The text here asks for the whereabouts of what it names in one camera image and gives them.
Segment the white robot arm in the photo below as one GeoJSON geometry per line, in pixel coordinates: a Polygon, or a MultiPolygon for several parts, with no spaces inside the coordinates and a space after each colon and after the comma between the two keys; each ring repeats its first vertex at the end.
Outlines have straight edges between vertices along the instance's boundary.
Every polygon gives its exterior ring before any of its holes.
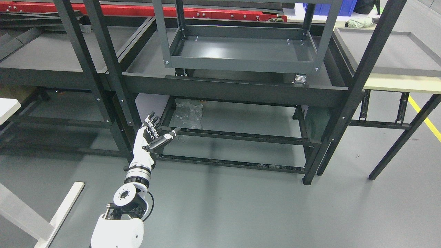
{"type": "Polygon", "coordinates": [[[148,188],[151,168],[133,165],[124,184],[115,192],[106,211],[100,215],[91,237],[91,248],[139,248],[144,237],[144,222],[154,208],[148,188]]]}

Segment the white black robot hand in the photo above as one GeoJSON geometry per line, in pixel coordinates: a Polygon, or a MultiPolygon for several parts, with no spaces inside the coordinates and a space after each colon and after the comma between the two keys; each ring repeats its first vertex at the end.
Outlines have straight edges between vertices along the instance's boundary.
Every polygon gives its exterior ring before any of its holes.
{"type": "Polygon", "coordinates": [[[136,168],[151,171],[156,163],[157,151],[169,144],[181,131],[181,128],[177,127],[164,135],[159,135],[156,129],[158,120],[159,116],[152,111],[143,121],[134,140],[133,159],[125,171],[136,168]]]}

